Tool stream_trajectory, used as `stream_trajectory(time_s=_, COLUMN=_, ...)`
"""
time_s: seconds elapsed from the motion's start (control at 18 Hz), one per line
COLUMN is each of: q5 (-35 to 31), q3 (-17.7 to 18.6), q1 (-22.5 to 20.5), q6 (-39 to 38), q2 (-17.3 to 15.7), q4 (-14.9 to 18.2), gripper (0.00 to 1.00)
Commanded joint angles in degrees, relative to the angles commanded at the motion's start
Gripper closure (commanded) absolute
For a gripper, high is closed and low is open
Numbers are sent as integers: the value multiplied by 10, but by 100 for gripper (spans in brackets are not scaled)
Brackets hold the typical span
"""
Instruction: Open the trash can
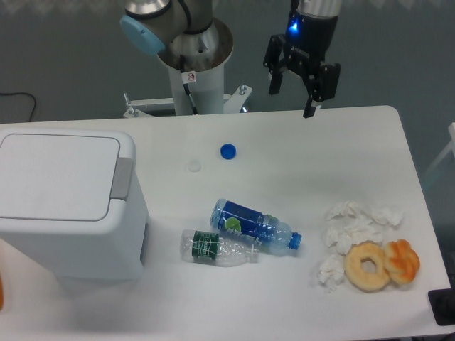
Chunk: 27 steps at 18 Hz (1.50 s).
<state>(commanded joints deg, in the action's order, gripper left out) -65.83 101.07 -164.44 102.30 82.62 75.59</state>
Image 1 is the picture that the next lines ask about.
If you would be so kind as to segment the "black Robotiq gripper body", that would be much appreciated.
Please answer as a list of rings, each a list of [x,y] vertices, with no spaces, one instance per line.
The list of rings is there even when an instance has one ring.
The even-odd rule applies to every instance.
[[[338,77],[340,65],[328,64],[340,14],[339,1],[292,1],[283,54],[286,69],[301,77]]]

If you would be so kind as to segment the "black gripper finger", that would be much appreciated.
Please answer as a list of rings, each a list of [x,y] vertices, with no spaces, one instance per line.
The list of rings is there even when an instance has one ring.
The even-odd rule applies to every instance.
[[[341,65],[334,63],[321,65],[315,75],[302,77],[308,93],[303,118],[313,117],[323,102],[335,97],[340,73]]]
[[[291,59],[291,46],[287,42],[287,37],[284,34],[272,35],[263,60],[263,65],[271,75],[269,94],[279,93],[283,74],[289,69],[288,64]]]

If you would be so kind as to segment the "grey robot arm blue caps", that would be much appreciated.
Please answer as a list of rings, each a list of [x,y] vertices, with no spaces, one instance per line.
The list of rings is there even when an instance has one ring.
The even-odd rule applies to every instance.
[[[176,115],[242,110],[252,90],[241,85],[225,96],[225,64],[234,40],[214,17],[211,1],[126,1],[124,10],[119,23],[125,36],[168,70]],[[285,32],[269,38],[262,62],[270,76],[268,93],[279,93],[286,71],[297,75],[308,94],[305,118],[336,95],[341,66],[328,64],[326,52],[340,10],[340,1],[291,1]]]

